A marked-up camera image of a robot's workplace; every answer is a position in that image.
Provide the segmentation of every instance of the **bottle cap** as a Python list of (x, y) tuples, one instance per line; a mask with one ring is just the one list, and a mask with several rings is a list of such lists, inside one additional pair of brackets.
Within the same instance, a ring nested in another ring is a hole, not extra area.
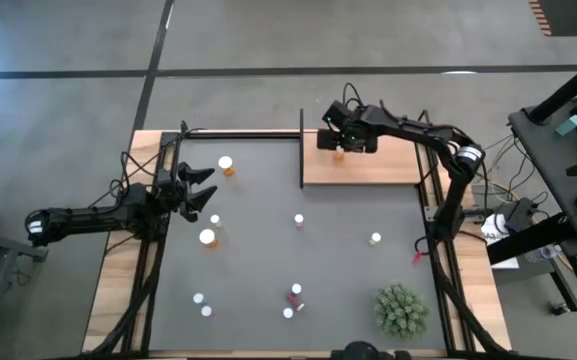
[(205, 229), (199, 233), (199, 241), (202, 244), (208, 245), (215, 240), (215, 232), (210, 229)]
[(232, 166), (232, 159), (230, 156), (222, 156), (219, 158), (219, 167), (222, 169), (228, 169)]
[(195, 296), (192, 297), (192, 301), (194, 301), (195, 304), (201, 304), (204, 302), (204, 298), (204, 294), (196, 293)]
[(204, 306), (201, 308), (201, 315), (203, 316), (210, 316), (212, 315), (212, 308), (210, 306)]

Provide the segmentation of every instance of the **wooden table frame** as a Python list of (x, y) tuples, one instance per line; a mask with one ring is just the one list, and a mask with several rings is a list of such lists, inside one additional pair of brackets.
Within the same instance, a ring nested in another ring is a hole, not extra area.
[[(297, 139), (300, 143), (300, 152), (303, 153), (303, 136), (305, 132), (314, 132), (316, 130), (304, 130), (303, 121), (300, 130), (199, 130), (189, 134), (190, 139)], [(130, 148), (131, 155), (136, 161), (143, 164), (150, 160), (153, 155), (157, 154), (160, 148), (163, 131), (137, 131), (134, 134)], [(172, 159), (172, 149), (168, 149), (166, 154), (166, 166), (170, 166)], [(417, 145), (417, 163), (421, 174), (426, 174), (431, 170), (431, 176), (427, 177), (423, 183), (418, 184), (421, 194), (421, 201), (425, 205), (436, 205), (437, 199), (440, 199), (447, 185), (449, 184), (447, 173), (431, 165), (437, 161), (436, 157), (429, 155), (425, 147)], [(155, 168), (154, 163), (144, 166), (148, 171)], [(137, 170), (135, 164), (128, 164), (128, 173)], [(150, 184), (153, 181), (152, 176), (143, 171), (136, 171), (131, 177), (133, 182), (142, 182)], [(465, 207), (473, 204), (472, 194), (464, 198)], [(480, 233), (479, 229), (470, 226), (469, 231)], [(107, 248), (125, 239), (127, 233), (112, 232), (109, 234)], [(144, 279), (152, 270), (154, 254), (157, 252), (156, 243), (141, 243), (138, 240), (130, 240), (120, 247), (114, 249), (108, 254), (100, 271), (97, 291), (95, 294), (91, 315), (86, 331), (86, 336), (82, 349), (84, 351), (95, 348), (111, 331), (117, 320), (121, 317), (128, 303), (133, 296), (132, 285), (135, 283), (135, 276)], [(496, 292), (492, 270), (488, 262), (488, 256), (485, 245), (478, 240), (471, 239), (468, 236), (460, 235), (454, 244), (441, 244), (439, 256), (446, 274), (457, 284), (457, 288), (464, 294), (466, 301), (480, 322), (488, 329), (493, 338), (503, 347), (510, 348), (508, 334), (501, 312), (501, 306)], [(144, 262), (144, 273), (135, 274), (134, 269), (137, 267), (139, 259)], [(329, 357), (327, 351), (183, 351), (183, 352), (149, 352), (148, 337), (149, 331), (144, 333), (148, 328), (146, 324), (151, 319), (147, 319), (147, 314), (152, 312), (154, 301), (148, 299), (141, 306), (135, 319), (134, 332), (130, 343), (123, 343), (123, 346), (117, 346), (115, 351), (138, 351), (143, 356), (150, 357)], [(446, 349), (450, 350), (482, 350), (478, 343), (474, 343), (468, 331), (463, 328), (463, 323), (450, 302), (443, 293), (438, 290), (438, 300), (440, 302), (441, 319), (444, 326), (444, 340)], [(412, 350), (415, 356), (433, 356), (440, 357), (447, 355), (446, 350)]]

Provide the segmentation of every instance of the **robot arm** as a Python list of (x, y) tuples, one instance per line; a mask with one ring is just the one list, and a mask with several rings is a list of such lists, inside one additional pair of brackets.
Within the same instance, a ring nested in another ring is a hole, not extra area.
[(181, 163), (172, 171), (162, 171), (166, 173), (158, 174), (152, 191), (144, 184), (131, 184), (113, 206), (48, 208), (30, 213), (25, 221), (29, 240), (35, 246), (45, 246), (68, 235), (116, 230), (130, 231), (136, 239), (156, 239), (163, 231), (159, 219), (170, 211), (179, 211), (190, 222), (197, 221), (197, 213), (217, 187), (192, 193), (191, 186), (201, 184), (215, 170), (193, 170)]
[[(443, 241), (455, 237), (464, 220), (461, 200), (485, 156), (480, 145), (455, 127), (396, 117), (383, 106), (358, 106), (351, 111), (335, 101), (323, 120), (329, 125), (329, 130), (320, 129), (317, 133), (317, 147), (320, 149), (334, 150), (340, 146), (344, 151), (374, 153), (377, 151), (377, 138), (383, 135), (433, 149), (442, 166), (448, 170), (451, 183), (446, 201), (435, 213), (430, 238)], [(450, 149), (453, 143), (460, 146), (454, 154)]]

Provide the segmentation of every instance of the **white container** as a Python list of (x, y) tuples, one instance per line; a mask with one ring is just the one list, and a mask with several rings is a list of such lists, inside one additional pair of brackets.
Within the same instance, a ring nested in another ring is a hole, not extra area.
[(285, 309), (284, 309), (284, 317), (285, 317), (286, 319), (292, 318), (292, 316), (293, 316), (294, 314), (295, 314), (295, 312), (292, 311), (292, 309), (290, 309), (290, 308), (285, 308)]
[(216, 228), (220, 228), (221, 227), (221, 219), (219, 219), (219, 215), (213, 215), (210, 217), (210, 223), (216, 227)]
[(292, 291), (293, 294), (299, 295), (301, 294), (301, 285), (294, 284), (290, 290)]
[(374, 233), (372, 234), (372, 236), (370, 236), (370, 240), (368, 240), (368, 243), (371, 246), (375, 246), (377, 245), (379, 242), (381, 241), (381, 235), (379, 233)]
[(192, 301), (197, 305), (205, 305), (206, 304), (206, 297), (202, 293), (196, 293), (192, 297)]
[(224, 175), (230, 176), (235, 173), (232, 167), (232, 158), (230, 156), (222, 156), (218, 161), (219, 167), (224, 171)]
[(303, 215), (301, 215), (301, 214), (295, 215), (295, 225), (297, 225), (298, 228), (304, 226), (304, 216)]
[(204, 306), (201, 308), (201, 316), (210, 317), (212, 316), (212, 308), (210, 306)]
[(215, 239), (215, 232), (210, 229), (205, 229), (199, 233), (199, 241), (206, 247), (217, 246), (217, 239)]

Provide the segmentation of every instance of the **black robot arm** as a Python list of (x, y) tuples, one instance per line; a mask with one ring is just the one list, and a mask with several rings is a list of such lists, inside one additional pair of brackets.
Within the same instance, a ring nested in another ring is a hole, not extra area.
[(186, 163), (173, 170), (161, 171), (152, 190), (141, 183), (129, 185), (113, 206), (80, 209), (48, 208), (26, 217), (28, 238), (35, 246), (45, 246), (68, 235), (127, 230), (136, 239), (155, 240), (165, 231), (159, 219), (170, 211), (179, 211), (190, 222), (197, 221), (216, 186), (191, 192), (191, 186), (201, 184), (214, 169), (193, 170)]
[[(441, 241), (452, 241), (455, 238), (464, 220), (461, 201), (485, 157), (480, 145), (456, 127), (394, 116), (383, 103), (380, 107), (360, 103), (350, 110), (335, 101), (323, 116), (323, 121), (328, 124), (328, 129), (319, 129), (317, 133), (317, 147), (320, 149), (334, 150), (341, 147), (344, 151), (374, 153), (378, 147), (377, 138), (387, 135), (423, 144), (434, 150), (448, 171), (451, 183), (444, 203), (434, 215), (427, 237), (428, 246), (436, 247)], [(468, 323), (484, 349), (490, 353), (508, 354), (459, 297), (441, 263), (433, 261), (439, 275), (436, 280), (439, 287), (452, 300), (459, 315)]]

